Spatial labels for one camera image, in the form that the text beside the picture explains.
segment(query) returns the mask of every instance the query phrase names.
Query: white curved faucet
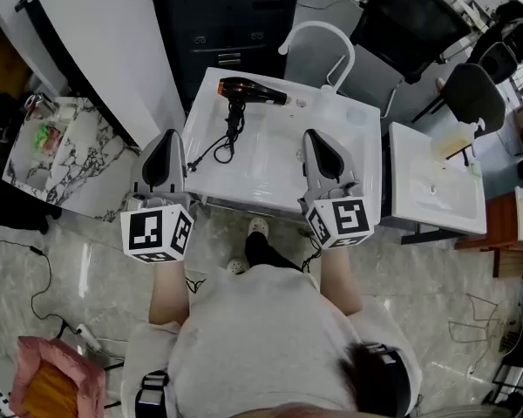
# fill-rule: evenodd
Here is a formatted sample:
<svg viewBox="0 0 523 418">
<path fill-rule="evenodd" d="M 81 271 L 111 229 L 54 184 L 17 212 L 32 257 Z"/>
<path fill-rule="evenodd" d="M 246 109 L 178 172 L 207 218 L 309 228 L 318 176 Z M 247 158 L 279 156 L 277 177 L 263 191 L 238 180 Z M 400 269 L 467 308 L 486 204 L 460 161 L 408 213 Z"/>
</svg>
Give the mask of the white curved faucet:
<svg viewBox="0 0 523 418">
<path fill-rule="evenodd" d="M 341 84 L 343 83 L 343 81 L 345 80 L 347 75 L 350 73 L 350 71 L 352 70 L 352 67 L 355 64 L 355 48 L 352 46 L 352 43 L 350 42 L 349 38 L 345 35 L 344 32 L 339 30 L 339 28 L 337 28 L 336 26 L 334 26 L 332 24 L 326 24 L 325 22 L 317 22 L 314 20 L 310 20 L 308 22 L 302 22 L 301 24 L 298 24 L 290 31 L 289 35 L 287 36 L 287 38 L 285 39 L 283 44 L 279 47 L 279 50 L 278 50 L 279 54 L 282 54 L 282 55 L 287 54 L 289 52 L 289 46 L 293 40 L 293 37 L 296 35 L 296 33 L 299 30 L 301 30 L 302 28 L 306 28 L 307 26 L 319 26 L 320 28 L 324 28 L 326 30 L 330 30 L 331 32 L 335 32 L 347 45 L 347 50 L 349 51 L 349 62 L 347 63 L 347 66 L 345 67 L 343 73 L 341 74 L 339 79 L 337 79 L 337 82 L 333 87 L 331 87 L 329 85 L 324 85 L 322 87 L 322 90 L 330 91 L 332 93 L 337 93 L 337 90 L 339 90 L 339 87 L 341 86 Z"/>
</svg>

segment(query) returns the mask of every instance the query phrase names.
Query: pink item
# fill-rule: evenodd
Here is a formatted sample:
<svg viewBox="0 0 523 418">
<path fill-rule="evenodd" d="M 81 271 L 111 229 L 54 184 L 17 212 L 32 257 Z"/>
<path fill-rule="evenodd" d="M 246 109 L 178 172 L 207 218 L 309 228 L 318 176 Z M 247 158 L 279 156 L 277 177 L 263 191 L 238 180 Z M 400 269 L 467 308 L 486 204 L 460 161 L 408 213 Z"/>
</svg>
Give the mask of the pink item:
<svg viewBox="0 0 523 418">
<path fill-rule="evenodd" d="M 41 361 L 47 361 L 78 387 L 78 418 L 103 418 L 105 413 L 105 371 L 95 367 L 60 339 L 45 340 L 22 336 L 17 340 L 17 371 L 10 397 L 10 410 L 20 418 L 31 418 L 24 409 L 24 397 Z"/>
</svg>

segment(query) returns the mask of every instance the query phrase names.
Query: chair backrest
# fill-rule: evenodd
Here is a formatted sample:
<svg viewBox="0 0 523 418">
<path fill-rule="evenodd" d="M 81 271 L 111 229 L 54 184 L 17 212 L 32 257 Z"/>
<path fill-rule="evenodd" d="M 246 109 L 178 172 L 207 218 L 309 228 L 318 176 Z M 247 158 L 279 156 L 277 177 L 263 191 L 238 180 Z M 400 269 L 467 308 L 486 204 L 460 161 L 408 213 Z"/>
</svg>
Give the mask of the chair backrest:
<svg viewBox="0 0 523 418">
<path fill-rule="evenodd" d="M 496 42 L 479 60 L 481 66 L 495 84 L 501 84 L 513 76 L 519 66 L 515 55 L 503 42 Z"/>
<path fill-rule="evenodd" d="M 470 32 L 443 0 L 369 0 L 350 41 L 414 84 L 442 52 Z"/>
<path fill-rule="evenodd" d="M 476 64 L 459 64 L 442 88 L 442 97 L 459 122 L 480 118 L 486 128 L 477 136 L 498 131 L 506 117 L 506 103 L 486 71 Z"/>
</svg>

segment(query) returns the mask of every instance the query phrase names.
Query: sink basin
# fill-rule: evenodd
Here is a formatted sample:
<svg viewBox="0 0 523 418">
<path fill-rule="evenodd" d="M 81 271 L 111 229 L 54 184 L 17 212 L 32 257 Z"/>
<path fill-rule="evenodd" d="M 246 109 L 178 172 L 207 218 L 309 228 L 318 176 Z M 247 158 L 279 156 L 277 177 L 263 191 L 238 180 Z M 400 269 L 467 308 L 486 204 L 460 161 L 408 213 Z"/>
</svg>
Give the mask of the sink basin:
<svg viewBox="0 0 523 418">
<path fill-rule="evenodd" d="M 444 162 L 434 159 L 431 138 L 423 133 L 393 123 L 390 137 L 392 215 L 461 232 L 486 233 L 482 178 L 458 157 Z"/>
<path fill-rule="evenodd" d="M 246 125 L 228 164 L 209 152 L 197 172 L 186 178 L 186 190 L 217 199 L 300 213 L 298 199 L 306 192 L 302 175 L 302 136 L 314 128 L 351 151 L 363 194 L 371 196 L 371 215 L 379 223 L 382 159 L 379 110 L 353 99 L 307 85 L 238 71 L 208 68 L 182 133 L 186 161 L 197 159 L 227 130 L 227 100 L 217 94 L 221 78 L 231 76 L 283 91 L 284 105 L 247 104 Z M 221 158 L 228 152 L 219 151 Z"/>
</svg>

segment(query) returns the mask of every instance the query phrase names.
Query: orange cushion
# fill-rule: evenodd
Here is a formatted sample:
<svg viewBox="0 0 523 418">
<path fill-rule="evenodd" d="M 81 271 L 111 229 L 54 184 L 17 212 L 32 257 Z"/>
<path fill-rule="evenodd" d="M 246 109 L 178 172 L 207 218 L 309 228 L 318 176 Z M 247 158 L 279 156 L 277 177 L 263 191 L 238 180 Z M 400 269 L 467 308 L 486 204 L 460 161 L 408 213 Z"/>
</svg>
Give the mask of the orange cushion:
<svg viewBox="0 0 523 418">
<path fill-rule="evenodd" d="M 77 418 L 78 388 L 50 362 L 41 361 L 24 399 L 34 418 Z"/>
</svg>

